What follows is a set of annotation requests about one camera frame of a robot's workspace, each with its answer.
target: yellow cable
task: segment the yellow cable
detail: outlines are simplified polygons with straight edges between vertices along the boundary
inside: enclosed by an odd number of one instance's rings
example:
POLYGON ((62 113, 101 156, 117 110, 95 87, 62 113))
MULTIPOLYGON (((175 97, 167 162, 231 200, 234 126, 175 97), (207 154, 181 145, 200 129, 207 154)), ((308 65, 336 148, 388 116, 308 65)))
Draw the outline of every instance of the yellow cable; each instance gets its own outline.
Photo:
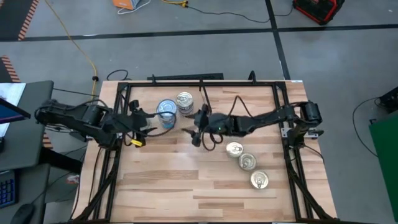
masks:
MULTIPOLYGON (((91 61, 91 59, 87 56, 87 54, 79 47, 78 44, 76 44, 76 42, 70 37, 70 34, 67 30, 67 28, 65 27, 65 24, 62 22, 61 18, 58 16, 58 14, 55 12, 55 10, 51 7, 51 5, 49 4, 49 2, 47 0, 44 0, 45 3, 49 6, 49 8, 51 9, 51 11, 54 13, 55 17, 57 17, 57 19, 60 21, 63 29, 65 30, 65 32, 67 33, 68 38, 72 41, 73 44, 75 44, 75 46, 77 47, 77 49, 86 57, 87 61, 91 64, 91 66, 93 67, 94 70, 94 76, 98 77, 97 74, 97 69, 95 68, 94 63, 91 61)), ((95 84, 96 84, 96 80, 93 80, 93 89, 91 90, 91 94, 94 95, 95 92, 95 84)))
POLYGON ((162 2, 167 3, 167 4, 178 4, 182 7, 186 7, 188 4, 188 1, 173 2, 173 1, 168 1, 168 0, 162 0, 162 2))

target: silver can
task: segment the silver can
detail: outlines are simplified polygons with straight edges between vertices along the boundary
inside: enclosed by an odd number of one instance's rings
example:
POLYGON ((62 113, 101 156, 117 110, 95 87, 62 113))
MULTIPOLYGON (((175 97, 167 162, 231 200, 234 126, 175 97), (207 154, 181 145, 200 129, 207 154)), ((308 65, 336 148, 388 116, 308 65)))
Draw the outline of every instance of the silver can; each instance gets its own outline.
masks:
POLYGON ((171 129, 174 126, 175 116, 177 112, 177 105, 172 100, 162 100, 156 108, 157 113, 159 114, 159 121, 162 123, 163 128, 171 129))
POLYGON ((255 189, 266 188, 268 182, 268 175, 263 170, 256 170, 250 176, 250 183, 255 189))
POLYGON ((175 98, 178 110, 182 115, 191 114, 193 111, 193 97, 190 93, 182 92, 175 98))
POLYGON ((243 146, 237 142, 230 142, 226 145, 226 153, 229 157, 238 158, 243 153, 243 146))
POLYGON ((241 154, 239 157, 239 166, 246 171, 254 170, 256 164, 256 158, 250 153, 241 154))

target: computer mouse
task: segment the computer mouse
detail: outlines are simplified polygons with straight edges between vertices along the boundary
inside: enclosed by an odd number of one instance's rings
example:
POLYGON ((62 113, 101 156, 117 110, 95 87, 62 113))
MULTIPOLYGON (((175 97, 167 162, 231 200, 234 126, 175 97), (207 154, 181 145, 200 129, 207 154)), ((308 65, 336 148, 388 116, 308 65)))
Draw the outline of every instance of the computer mouse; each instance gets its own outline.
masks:
POLYGON ((10 224, 29 224, 35 210, 32 204, 23 204, 12 217, 10 224))

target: orange object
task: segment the orange object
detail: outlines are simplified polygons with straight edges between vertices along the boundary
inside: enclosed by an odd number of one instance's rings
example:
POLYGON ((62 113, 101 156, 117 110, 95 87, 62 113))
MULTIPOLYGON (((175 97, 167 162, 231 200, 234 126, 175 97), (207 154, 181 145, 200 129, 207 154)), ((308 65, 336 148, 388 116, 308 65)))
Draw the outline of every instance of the orange object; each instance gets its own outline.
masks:
POLYGON ((113 4, 116 7, 122 7, 125 9, 134 10, 139 0, 113 0, 113 4))

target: table leg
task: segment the table leg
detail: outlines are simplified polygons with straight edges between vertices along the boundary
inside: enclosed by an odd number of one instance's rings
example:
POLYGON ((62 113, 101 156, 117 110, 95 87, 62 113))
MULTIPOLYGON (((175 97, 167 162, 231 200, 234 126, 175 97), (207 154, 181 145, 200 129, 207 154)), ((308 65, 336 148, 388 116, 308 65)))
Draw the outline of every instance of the table leg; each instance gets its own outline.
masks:
POLYGON ((71 159, 46 147, 42 147, 39 163, 48 163, 51 166, 69 170, 76 174, 80 174, 81 172, 81 162, 79 160, 71 159))

